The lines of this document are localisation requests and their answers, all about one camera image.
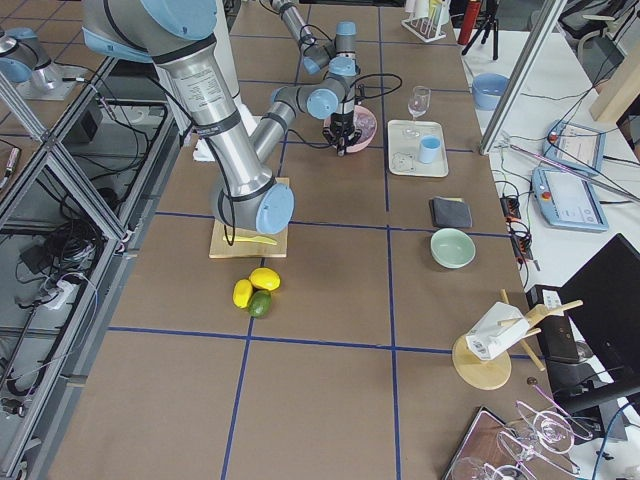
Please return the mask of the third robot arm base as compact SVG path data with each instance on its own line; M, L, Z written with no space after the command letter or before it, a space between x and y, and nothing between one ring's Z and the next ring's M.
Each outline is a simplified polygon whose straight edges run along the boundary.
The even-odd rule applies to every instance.
M64 100L68 93L61 68L31 28L1 30L1 73L26 99Z

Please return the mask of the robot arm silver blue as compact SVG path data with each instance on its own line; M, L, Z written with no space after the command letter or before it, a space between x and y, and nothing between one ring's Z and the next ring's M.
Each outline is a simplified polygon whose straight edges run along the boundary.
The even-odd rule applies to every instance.
M83 35L97 53L169 75L221 171L214 216L229 227L276 234L291 220L294 195L264 165L243 125L214 56L216 14L213 1L86 1Z
M297 116L303 113L328 122L322 135L338 155L359 151L362 130L355 124L355 87L360 74L356 59L356 24L339 22L335 37L321 44L294 2L272 1L270 6L296 40L306 71L311 75L321 70L326 73L318 84L286 86L273 93L269 110L250 134L259 158L265 159L269 155Z

